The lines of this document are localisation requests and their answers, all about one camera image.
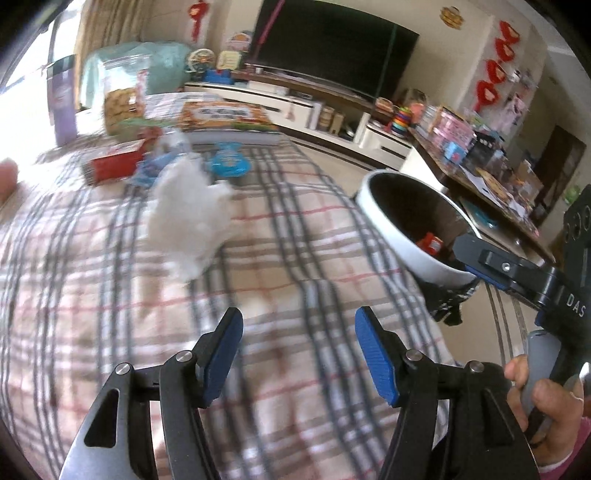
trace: plastic bag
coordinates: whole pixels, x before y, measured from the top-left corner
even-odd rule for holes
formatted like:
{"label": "plastic bag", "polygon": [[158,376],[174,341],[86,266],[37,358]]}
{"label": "plastic bag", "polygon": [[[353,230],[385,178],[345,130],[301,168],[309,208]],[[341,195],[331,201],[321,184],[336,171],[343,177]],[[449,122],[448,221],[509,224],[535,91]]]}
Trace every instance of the plastic bag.
{"label": "plastic bag", "polygon": [[199,278],[235,231],[232,187],[208,185],[198,163],[182,154],[164,167],[151,194],[144,240],[166,255],[179,280]]}
{"label": "plastic bag", "polygon": [[160,157],[167,153],[176,153],[177,155],[183,153],[193,153],[193,146],[191,141],[180,130],[176,128],[168,129],[164,131],[156,146],[154,147],[154,156]]}
{"label": "plastic bag", "polygon": [[138,166],[133,176],[128,180],[130,185],[136,185],[145,189],[152,188],[156,179],[164,168],[177,158],[176,153],[165,153],[159,157],[151,154],[144,156],[144,160],[138,162]]}

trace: wall decoration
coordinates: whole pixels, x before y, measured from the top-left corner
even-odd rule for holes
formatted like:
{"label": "wall decoration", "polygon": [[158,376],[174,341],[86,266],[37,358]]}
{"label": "wall decoration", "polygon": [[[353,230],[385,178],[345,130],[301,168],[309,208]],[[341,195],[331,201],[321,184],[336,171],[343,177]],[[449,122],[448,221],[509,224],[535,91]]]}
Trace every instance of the wall decoration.
{"label": "wall decoration", "polygon": [[492,83],[503,83],[507,79],[505,71],[495,60],[486,61],[486,71]]}
{"label": "wall decoration", "polygon": [[499,99],[499,92],[493,83],[481,80],[476,84],[476,96],[478,97],[478,103],[474,107],[474,111],[479,112],[481,107],[489,106],[497,102]]}
{"label": "wall decoration", "polygon": [[501,29],[503,38],[508,44],[513,45],[513,43],[517,43],[521,39],[521,35],[519,35],[509,23],[501,20],[499,28]]}
{"label": "wall decoration", "polygon": [[228,40],[228,50],[241,51],[246,53],[250,50],[252,43],[252,32],[243,30],[238,33],[234,33]]}
{"label": "wall decoration", "polygon": [[500,61],[511,61],[515,58],[515,51],[502,38],[495,38],[495,50]]}
{"label": "wall decoration", "polygon": [[461,30],[464,23],[464,18],[460,15],[460,11],[456,7],[443,7],[439,18],[443,20],[448,27]]}
{"label": "wall decoration", "polygon": [[510,96],[505,102],[505,107],[491,122],[490,127],[500,134],[509,135],[514,126],[527,110],[525,102],[517,94]]}
{"label": "wall decoration", "polygon": [[193,30],[191,31],[191,40],[193,43],[196,43],[197,39],[199,38],[201,22],[208,11],[209,4],[205,0],[199,0],[196,4],[193,4],[189,7],[189,16],[195,22],[193,25]]}

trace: bed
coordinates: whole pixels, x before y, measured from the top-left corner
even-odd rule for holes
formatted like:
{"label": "bed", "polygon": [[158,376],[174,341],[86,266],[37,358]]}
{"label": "bed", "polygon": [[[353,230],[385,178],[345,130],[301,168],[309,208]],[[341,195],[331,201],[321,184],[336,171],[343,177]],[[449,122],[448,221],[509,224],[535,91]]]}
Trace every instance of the bed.
{"label": "bed", "polygon": [[[152,96],[148,116],[174,117],[189,97]],[[115,365],[161,364],[237,306],[241,347],[222,397],[202,411],[222,478],[375,478],[397,412],[374,389],[355,310],[371,306],[408,347],[453,360],[412,276],[355,204],[287,137],[247,148],[254,175],[236,188],[238,233],[182,284],[138,240],[145,192],[85,186],[84,148],[108,141],[93,126],[42,156],[0,209],[0,408],[39,476],[58,478]],[[168,478],[157,404],[152,433]]]}

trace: white tv stand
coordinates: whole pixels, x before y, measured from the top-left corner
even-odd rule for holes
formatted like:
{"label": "white tv stand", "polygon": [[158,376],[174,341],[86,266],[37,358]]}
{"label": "white tv stand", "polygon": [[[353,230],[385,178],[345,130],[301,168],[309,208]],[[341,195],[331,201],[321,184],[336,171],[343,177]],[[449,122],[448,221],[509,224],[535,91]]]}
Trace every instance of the white tv stand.
{"label": "white tv stand", "polygon": [[[308,128],[314,108],[312,101],[244,86],[215,83],[187,82],[184,90],[216,93],[226,100],[262,105],[266,107],[271,121],[287,135],[349,155],[373,167],[399,170],[412,149],[408,141],[372,125],[367,112],[362,114],[354,140],[348,141],[328,132]],[[290,109],[294,114],[293,120],[287,119]]]}

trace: television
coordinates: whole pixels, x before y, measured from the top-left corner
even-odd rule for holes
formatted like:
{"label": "television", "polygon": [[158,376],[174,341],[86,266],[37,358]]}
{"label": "television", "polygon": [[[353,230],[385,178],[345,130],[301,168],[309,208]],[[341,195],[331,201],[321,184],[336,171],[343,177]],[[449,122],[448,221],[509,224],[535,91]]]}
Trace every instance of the television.
{"label": "television", "polygon": [[353,8],[264,0],[246,62],[391,99],[417,38],[408,28]]}

